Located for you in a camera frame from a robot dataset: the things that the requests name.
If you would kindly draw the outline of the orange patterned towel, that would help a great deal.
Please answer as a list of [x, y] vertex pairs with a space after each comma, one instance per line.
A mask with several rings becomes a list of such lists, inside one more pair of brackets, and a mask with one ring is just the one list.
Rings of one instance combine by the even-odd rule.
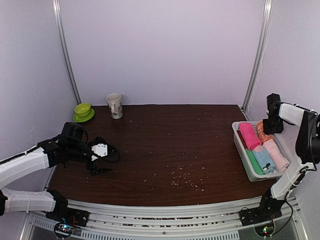
[[260, 120], [259, 122], [256, 123], [255, 129], [257, 132], [257, 136], [262, 144], [264, 144], [265, 142], [267, 142], [269, 140], [273, 140], [273, 141], [275, 140], [273, 135], [265, 134], [263, 120]]

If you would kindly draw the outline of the pink microfiber towel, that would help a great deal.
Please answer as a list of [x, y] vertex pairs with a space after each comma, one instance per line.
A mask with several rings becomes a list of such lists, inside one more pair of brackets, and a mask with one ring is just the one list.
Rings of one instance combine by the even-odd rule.
[[245, 141], [247, 148], [252, 151], [258, 146], [262, 145], [259, 137], [257, 136], [255, 129], [249, 122], [241, 122], [238, 125], [238, 129]]

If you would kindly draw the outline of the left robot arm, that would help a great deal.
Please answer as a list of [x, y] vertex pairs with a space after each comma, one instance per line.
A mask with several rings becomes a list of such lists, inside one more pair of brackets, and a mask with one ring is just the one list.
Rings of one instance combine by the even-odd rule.
[[56, 190], [16, 191], [7, 185], [34, 172], [70, 161], [84, 163], [90, 175], [109, 172], [99, 168], [98, 161], [115, 164], [121, 160], [119, 150], [102, 137], [88, 141], [88, 132], [80, 124], [66, 122], [57, 136], [37, 143], [32, 148], [0, 162], [0, 214], [41, 211], [59, 222], [76, 219], [68, 200]]

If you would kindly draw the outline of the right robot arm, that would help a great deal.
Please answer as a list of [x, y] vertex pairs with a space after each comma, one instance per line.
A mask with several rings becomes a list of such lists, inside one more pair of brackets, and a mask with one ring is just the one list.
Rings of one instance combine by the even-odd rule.
[[280, 100], [268, 103], [267, 110], [267, 122], [272, 126], [287, 122], [298, 126], [299, 132], [295, 142], [295, 160], [260, 200], [256, 216], [261, 221], [280, 213], [292, 190], [307, 172], [317, 171], [316, 165], [320, 162], [320, 115], [316, 111]]

